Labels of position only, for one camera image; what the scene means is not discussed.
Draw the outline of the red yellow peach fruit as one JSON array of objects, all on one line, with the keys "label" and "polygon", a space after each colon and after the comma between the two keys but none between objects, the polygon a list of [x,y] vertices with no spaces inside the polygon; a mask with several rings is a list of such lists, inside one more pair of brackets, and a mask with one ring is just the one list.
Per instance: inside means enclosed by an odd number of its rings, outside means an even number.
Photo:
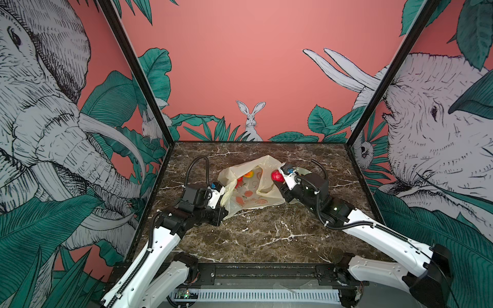
[{"label": "red yellow peach fruit", "polygon": [[254,176],[254,172],[253,171],[249,171],[248,173],[246,173],[245,175],[243,175],[243,178],[252,178]]}]

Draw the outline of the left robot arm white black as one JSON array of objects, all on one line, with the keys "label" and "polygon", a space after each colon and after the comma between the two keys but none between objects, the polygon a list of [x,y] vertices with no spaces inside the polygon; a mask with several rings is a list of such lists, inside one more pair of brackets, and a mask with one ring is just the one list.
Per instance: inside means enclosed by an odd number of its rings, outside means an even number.
[{"label": "left robot arm white black", "polygon": [[159,307],[164,301],[172,307],[193,304],[189,296],[183,302],[172,296],[179,286],[192,285],[200,278],[198,259],[181,252],[164,272],[159,270],[188,230],[203,224],[218,227],[228,212],[220,205],[225,194],[221,183],[207,179],[205,186],[190,184],[189,176],[186,173],[180,198],[153,216],[146,246],[103,296],[101,307]]}]

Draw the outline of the translucent plastic fruit bag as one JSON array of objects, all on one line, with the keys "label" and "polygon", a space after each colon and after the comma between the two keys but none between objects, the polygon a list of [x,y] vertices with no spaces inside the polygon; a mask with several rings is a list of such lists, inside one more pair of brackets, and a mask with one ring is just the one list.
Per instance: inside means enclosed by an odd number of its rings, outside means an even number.
[{"label": "translucent plastic fruit bag", "polygon": [[[280,166],[281,162],[277,159],[265,155],[222,170],[218,181],[225,187],[225,194],[220,202],[229,212],[225,218],[232,218],[242,210],[262,209],[285,203],[271,179],[271,173]],[[243,178],[249,171],[253,171],[254,176]]]}]

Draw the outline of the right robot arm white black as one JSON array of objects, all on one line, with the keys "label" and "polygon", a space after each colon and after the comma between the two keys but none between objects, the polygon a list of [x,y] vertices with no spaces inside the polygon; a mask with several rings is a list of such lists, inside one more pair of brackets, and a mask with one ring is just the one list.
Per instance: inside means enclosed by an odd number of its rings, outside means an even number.
[{"label": "right robot arm white black", "polygon": [[371,261],[349,254],[337,265],[356,281],[376,282],[409,293],[425,307],[446,307],[453,298],[451,252],[413,240],[377,222],[349,202],[331,196],[327,171],[301,174],[282,164],[271,179],[286,202],[298,201],[329,230],[354,236],[392,258]]}]

